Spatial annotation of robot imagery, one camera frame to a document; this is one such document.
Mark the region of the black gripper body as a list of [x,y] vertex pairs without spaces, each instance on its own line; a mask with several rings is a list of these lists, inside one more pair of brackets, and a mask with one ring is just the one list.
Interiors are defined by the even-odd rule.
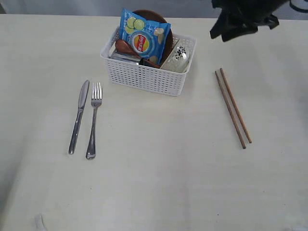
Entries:
[[286,4],[285,0],[212,0],[212,7],[220,8],[220,15],[210,30],[210,37],[223,42],[258,32],[260,26],[270,30],[279,25],[273,12]]

